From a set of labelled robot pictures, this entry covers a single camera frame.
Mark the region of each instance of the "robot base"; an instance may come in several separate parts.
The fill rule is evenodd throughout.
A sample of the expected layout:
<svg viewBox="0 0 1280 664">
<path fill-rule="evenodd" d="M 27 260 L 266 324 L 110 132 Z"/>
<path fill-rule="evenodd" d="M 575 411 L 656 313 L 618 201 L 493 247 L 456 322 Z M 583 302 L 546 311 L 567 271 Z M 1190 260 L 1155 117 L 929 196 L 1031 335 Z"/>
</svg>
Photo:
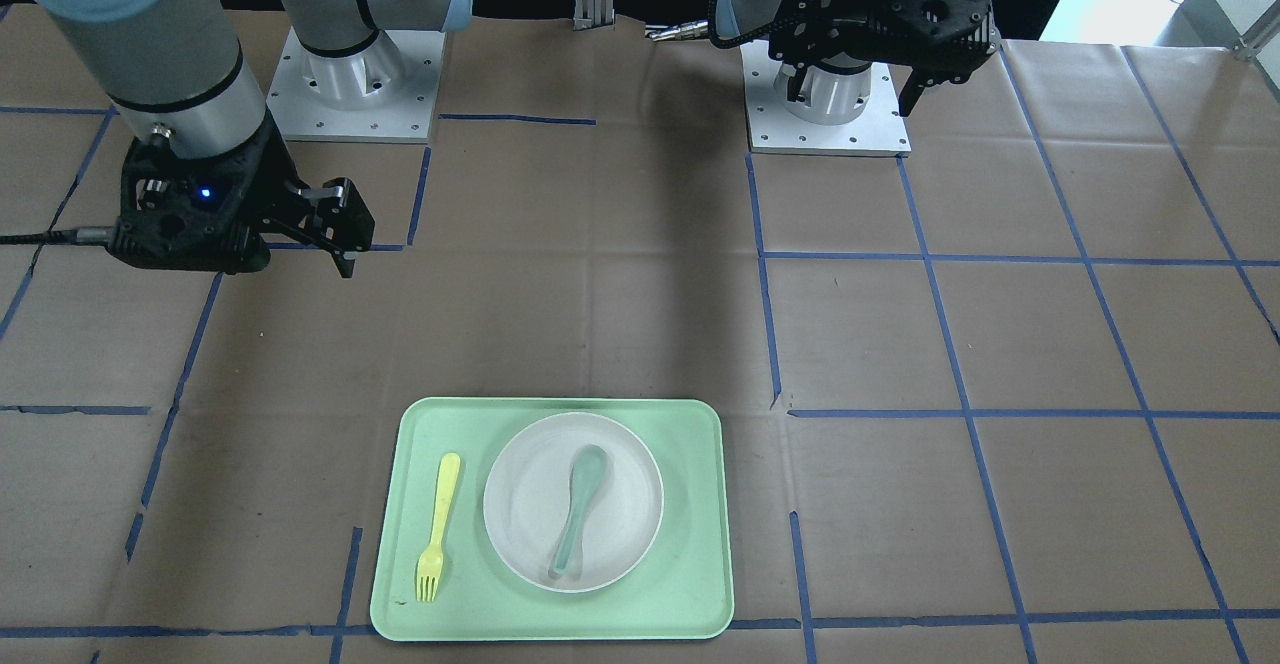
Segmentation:
<svg viewBox="0 0 1280 664">
<path fill-rule="evenodd" d="M 751 152 L 840 157 L 900 157 L 911 152 L 906 122 L 897 116 L 897 93 L 888 64 L 872 64 L 872 93 L 856 120 L 846 125 L 815 125 L 786 111 L 773 90 L 782 64 L 769 58 L 768 41 L 749 41 L 741 52 Z"/>
<path fill-rule="evenodd" d="M 393 99 L 367 109 L 325 105 L 303 75 L 302 43 L 289 29 L 266 104 L 288 141 L 381 141 L 425 145 L 435 120 L 435 97 L 444 63 L 444 35 L 439 31 L 388 31 L 404 55 L 408 72 Z"/>
</svg>

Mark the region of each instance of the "round plate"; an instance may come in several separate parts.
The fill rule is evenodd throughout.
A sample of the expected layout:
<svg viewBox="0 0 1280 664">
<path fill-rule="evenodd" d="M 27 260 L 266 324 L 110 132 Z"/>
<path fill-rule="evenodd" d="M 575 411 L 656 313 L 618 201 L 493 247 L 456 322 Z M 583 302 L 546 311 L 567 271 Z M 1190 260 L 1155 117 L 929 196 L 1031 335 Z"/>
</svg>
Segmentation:
<svg viewBox="0 0 1280 664">
<path fill-rule="evenodd" d="M 582 526 L 581 559 L 553 578 L 570 471 L 589 444 L 608 454 L 608 471 Z M 484 526 L 498 557 L 522 580 L 559 592 L 596 590 L 634 569 L 658 536 L 662 507 L 662 473 L 649 447 L 622 423 L 582 412 L 550 415 L 517 432 L 484 487 Z"/>
</svg>

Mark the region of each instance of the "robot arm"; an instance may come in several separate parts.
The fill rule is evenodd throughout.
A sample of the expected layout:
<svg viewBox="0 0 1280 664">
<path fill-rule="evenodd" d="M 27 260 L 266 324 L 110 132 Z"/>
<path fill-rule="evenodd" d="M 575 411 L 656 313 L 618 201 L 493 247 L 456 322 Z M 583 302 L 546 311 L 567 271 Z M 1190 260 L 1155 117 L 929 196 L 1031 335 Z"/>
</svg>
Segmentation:
<svg viewBox="0 0 1280 664">
<path fill-rule="evenodd" d="M 908 116 L 928 86 L 963 84 L 1000 43 L 991 0 L 710 0 L 709 8 L 714 45 L 769 40 L 769 55 L 791 72 L 791 104 L 850 90 L 844 77 L 886 61 L 913 68 L 899 100 Z"/>
<path fill-rule="evenodd" d="M 115 226 L 79 232 L 137 267 L 251 273 L 265 232 L 329 251 L 351 276 L 374 219 L 351 180 L 311 189 L 219 0 L 36 0 L 136 136 Z"/>
</svg>

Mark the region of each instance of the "green spoon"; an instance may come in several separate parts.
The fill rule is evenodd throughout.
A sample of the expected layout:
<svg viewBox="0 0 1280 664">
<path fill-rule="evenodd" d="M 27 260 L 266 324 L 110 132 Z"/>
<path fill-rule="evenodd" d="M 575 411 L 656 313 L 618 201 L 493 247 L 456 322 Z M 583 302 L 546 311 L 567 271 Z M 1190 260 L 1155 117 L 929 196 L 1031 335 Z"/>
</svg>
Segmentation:
<svg viewBox="0 0 1280 664">
<path fill-rule="evenodd" d="M 552 563 L 552 576 L 558 577 L 568 567 L 568 559 L 582 540 L 582 522 L 586 521 L 586 508 L 591 504 L 595 491 L 604 481 L 609 468 L 609 455 L 594 444 L 582 447 L 573 458 L 573 468 L 568 476 L 568 518 L 559 546 L 556 548 L 556 560 Z"/>
</svg>

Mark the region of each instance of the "fork handle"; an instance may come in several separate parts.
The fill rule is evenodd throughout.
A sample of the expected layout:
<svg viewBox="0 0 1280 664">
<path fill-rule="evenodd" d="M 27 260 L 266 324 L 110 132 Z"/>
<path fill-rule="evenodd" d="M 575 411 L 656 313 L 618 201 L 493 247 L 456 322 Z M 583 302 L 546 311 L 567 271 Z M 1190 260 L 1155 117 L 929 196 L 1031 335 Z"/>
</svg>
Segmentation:
<svg viewBox="0 0 1280 664">
<path fill-rule="evenodd" d="M 449 452 L 440 458 L 440 471 L 435 473 L 435 514 L 431 517 L 431 545 L 444 541 L 444 525 L 449 521 L 453 491 L 458 486 L 458 470 L 461 468 L 461 455 Z"/>
</svg>

